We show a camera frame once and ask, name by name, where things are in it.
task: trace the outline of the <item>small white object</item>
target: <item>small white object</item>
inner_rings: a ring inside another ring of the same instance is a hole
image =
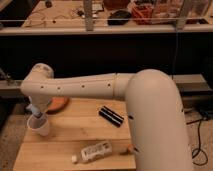
[[[83,162],[90,162],[98,158],[102,158],[112,153],[112,146],[109,141],[103,141],[93,146],[83,148],[81,156]]]
[[[98,15],[97,15],[97,14],[92,14],[92,18],[93,18],[93,19],[98,18]]]
[[[77,164],[78,163],[78,157],[77,157],[77,155],[72,155],[71,161],[72,161],[73,164]]]

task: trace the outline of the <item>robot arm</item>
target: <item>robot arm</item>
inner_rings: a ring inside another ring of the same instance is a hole
[[[133,74],[103,74],[54,79],[53,70],[36,64],[21,85],[33,105],[44,111],[53,96],[124,100],[127,83]]]
[[[137,170],[194,170],[180,94],[160,71],[53,79],[49,66],[37,64],[21,90],[41,111],[52,96],[123,99]]]

